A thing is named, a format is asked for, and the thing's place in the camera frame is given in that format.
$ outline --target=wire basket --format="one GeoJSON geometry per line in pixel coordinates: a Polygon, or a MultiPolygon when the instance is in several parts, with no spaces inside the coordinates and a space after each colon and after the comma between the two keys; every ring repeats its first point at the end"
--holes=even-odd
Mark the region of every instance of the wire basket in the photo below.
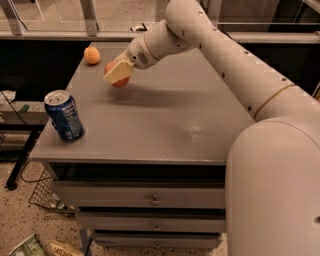
{"type": "Polygon", "coordinates": [[[64,205],[52,192],[51,185],[53,179],[46,170],[43,170],[39,181],[29,199],[30,204],[37,205],[41,209],[50,213],[59,213],[67,217],[75,217],[76,211],[64,205]]]}

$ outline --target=metal handle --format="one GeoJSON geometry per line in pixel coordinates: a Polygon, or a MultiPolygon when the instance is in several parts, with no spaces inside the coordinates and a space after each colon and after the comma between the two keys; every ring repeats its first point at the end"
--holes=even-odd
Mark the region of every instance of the metal handle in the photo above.
{"type": "Polygon", "coordinates": [[[160,202],[158,201],[158,196],[157,195],[153,195],[152,200],[150,201],[150,204],[152,206],[158,206],[160,204],[160,202]]]}

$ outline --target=can lid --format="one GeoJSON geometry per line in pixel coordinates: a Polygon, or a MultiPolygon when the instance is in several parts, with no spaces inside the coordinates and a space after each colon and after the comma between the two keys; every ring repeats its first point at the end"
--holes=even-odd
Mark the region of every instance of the can lid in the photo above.
{"type": "Polygon", "coordinates": [[[65,90],[56,90],[49,92],[45,98],[44,102],[49,106],[59,106],[65,103],[70,98],[70,93],[65,90]]]}

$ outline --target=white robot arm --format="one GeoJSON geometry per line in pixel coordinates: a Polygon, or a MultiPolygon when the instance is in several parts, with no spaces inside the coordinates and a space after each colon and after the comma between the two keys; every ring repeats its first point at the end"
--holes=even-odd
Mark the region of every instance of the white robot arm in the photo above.
{"type": "Polygon", "coordinates": [[[190,46],[259,121],[227,159],[229,255],[320,255],[320,104],[216,29],[196,0],[171,0],[165,20],[134,39],[105,79],[190,46]]]}

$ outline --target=soda can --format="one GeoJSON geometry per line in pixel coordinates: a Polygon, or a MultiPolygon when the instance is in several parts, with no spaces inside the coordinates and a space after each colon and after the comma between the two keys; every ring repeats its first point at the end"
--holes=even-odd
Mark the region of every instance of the soda can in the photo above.
{"type": "Polygon", "coordinates": [[[44,103],[52,125],[62,140],[73,141],[84,134],[76,102],[69,92],[52,91],[45,96],[44,103]]]}

